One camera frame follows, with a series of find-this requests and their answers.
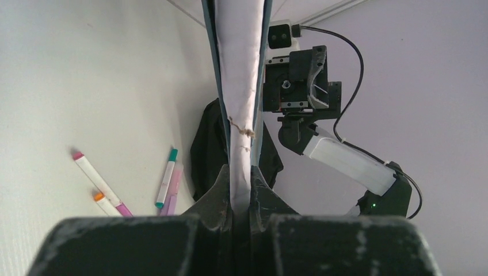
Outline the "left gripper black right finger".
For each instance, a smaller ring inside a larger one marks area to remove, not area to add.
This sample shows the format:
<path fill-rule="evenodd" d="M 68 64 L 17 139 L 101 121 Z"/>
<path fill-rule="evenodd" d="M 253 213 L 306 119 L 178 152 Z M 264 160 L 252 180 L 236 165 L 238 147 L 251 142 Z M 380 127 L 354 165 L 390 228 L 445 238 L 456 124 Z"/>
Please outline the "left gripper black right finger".
<path fill-rule="evenodd" d="M 418 228 L 398 216 L 302 216 L 251 170 L 253 275 L 440 275 Z"/>

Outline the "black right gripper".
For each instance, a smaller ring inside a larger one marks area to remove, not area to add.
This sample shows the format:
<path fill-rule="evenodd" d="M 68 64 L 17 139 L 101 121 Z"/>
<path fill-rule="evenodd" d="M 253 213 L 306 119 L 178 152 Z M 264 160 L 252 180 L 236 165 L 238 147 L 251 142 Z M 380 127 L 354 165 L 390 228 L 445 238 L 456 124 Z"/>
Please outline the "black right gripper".
<path fill-rule="evenodd" d="M 319 45 L 274 57 L 265 64 L 262 110 L 317 120 L 338 118 L 341 82 L 330 82 L 327 47 Z"/>

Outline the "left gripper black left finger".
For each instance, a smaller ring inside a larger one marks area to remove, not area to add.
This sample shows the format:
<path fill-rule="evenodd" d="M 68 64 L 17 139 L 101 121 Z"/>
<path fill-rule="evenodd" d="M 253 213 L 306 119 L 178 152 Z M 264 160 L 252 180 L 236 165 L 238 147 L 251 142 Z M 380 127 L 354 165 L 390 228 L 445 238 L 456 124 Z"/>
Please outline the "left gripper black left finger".
<path fill-rule="evenodd" d="M 76 217 L 53 227 L 29 275 L 233 275 L 229 168 L 179 216 Z"/>

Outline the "black student backpack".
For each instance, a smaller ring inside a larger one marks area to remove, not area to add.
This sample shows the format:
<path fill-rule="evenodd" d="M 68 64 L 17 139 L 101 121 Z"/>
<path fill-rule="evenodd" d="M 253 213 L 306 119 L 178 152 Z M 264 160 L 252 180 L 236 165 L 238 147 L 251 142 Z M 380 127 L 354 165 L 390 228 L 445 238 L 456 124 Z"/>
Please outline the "black student backpack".
<path fill-rule="evenodd" d="M 226 137 L 220 102 L 210 102 L 204 109 L 197 133 L 190 148 L 191 180 L 195 187 L 193 199 L 198 201 L 215 183 L 220 169 L 228 163 Z M 259 168 L 270 188 L 283 171 L 276 146 L 264 126 Z"/>

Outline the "teal humor book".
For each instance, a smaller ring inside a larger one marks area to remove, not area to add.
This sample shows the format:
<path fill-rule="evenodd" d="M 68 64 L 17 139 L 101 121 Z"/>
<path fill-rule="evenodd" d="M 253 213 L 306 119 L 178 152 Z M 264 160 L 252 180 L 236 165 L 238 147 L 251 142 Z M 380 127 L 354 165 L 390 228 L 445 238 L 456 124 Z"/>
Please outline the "teal humor book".
<path fill-rule="evenodd" d="M 263 135 L 262 85 L 272 1 L 203 1 L 230 169 L 235 214 L 250 206 L 251 169 Z"/>

